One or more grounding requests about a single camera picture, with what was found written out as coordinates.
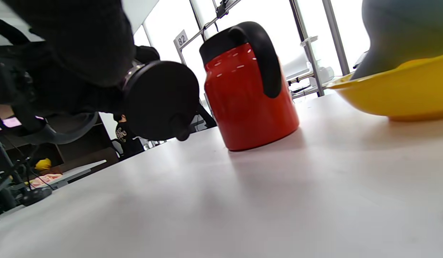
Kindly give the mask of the person's left hand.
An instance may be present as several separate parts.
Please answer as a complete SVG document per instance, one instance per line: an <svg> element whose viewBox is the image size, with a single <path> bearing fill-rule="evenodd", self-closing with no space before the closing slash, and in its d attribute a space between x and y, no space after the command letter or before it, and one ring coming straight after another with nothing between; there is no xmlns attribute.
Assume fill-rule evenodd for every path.
<svg viewBox="0 0 443 258"><path fill-rule="evenodd" d="M31 42L0 19L0 35L33 79L37 116L121 113L120 85L133 61L160 59L149 46L136 46L120 0L4 0L42 41Z"/></svg>

